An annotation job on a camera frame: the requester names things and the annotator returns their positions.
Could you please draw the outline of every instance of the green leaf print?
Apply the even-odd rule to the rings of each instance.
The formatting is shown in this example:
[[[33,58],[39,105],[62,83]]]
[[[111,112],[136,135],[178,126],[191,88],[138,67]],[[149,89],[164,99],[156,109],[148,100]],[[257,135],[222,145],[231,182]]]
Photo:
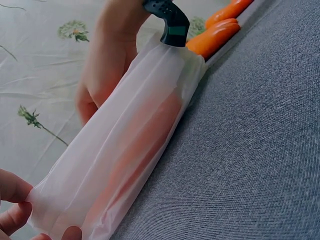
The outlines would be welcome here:
[[[38,117],[40,114],[39,114],[39,113],[36,113],[36,110],[34,110],[33,113],[30,113],[30,112],[28,112],[28,110],[26,109],[26,107],[20,105],[20,107],[19,107],[19,109],[18,109],[18,115],[19,115],[20,117],[25,118],[27,125],[33,125],[35,128],[45,130],[47,133],[49,133],[50,135],[54,136],[56,139],[58,139],[58,140],[61,141],[63,144],[65,144],[66,146],[68,146],[68,144],[67,144],[65,141],[63,141],[60,137],[58,137],[57,135],[55,135],[52,131],[50,131],[49,129],[47,129],[46,127],[44,127],[44,126],[37,120],[37,117]]]
[[[202,34],[206,28],[205,28],[205,20],[201,17],[195,16],[190,20],[190,27],[188,32],[187,39],[194,38],[195,36]]]
[[[58,36],[61,39],[72,39],[74,38],[76,42],[86,41],[89,42],[87,34],[89,33],[85,23],[79,20],[72,20],[58,29]]]

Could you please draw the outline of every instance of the finger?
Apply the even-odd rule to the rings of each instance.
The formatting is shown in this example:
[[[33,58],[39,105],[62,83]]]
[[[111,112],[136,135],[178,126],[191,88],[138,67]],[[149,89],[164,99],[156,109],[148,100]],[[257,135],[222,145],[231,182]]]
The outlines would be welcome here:
[[[76,226],[69,227],[63,234],[61,240],[81,240],[82,231]]]
[[[0,214],[0,229],[10,236],[27,223],[31,212],[32,205],[29,202],[14,204],[9,210]]]
[[[83,125],[85,125],[98,110],[87,88],[83,84],[78,86],[75,104]]]
[[[22,203],[33,187],[11,172],[0,169],[0,199]]]
[[[11,240],[11,239],[7,234],[5,234],[3,231],[0,230],[0,240]]]
[[[51,240],[51,238],[48,235],[46,235],[44,233],[41,233],[41,234],[39,234],[37,236],[34,236],[30,240]]]
[[[121,75],[112,77],[108,79],[108,81],[105,81],[103,85],[92,88],[89,91],[92,100],[98,108],[100,108],[102,104],[104,104],[108,97],[112,94],[117,84],[119,83],[121,77]]]

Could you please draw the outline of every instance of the gray fabric surface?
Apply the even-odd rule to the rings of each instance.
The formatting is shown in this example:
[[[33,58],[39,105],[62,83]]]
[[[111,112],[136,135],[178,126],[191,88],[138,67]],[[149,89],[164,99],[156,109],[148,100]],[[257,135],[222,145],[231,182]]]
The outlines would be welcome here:
[[[212,67],[113,240],[320,239],[319,26],[283,0]]]

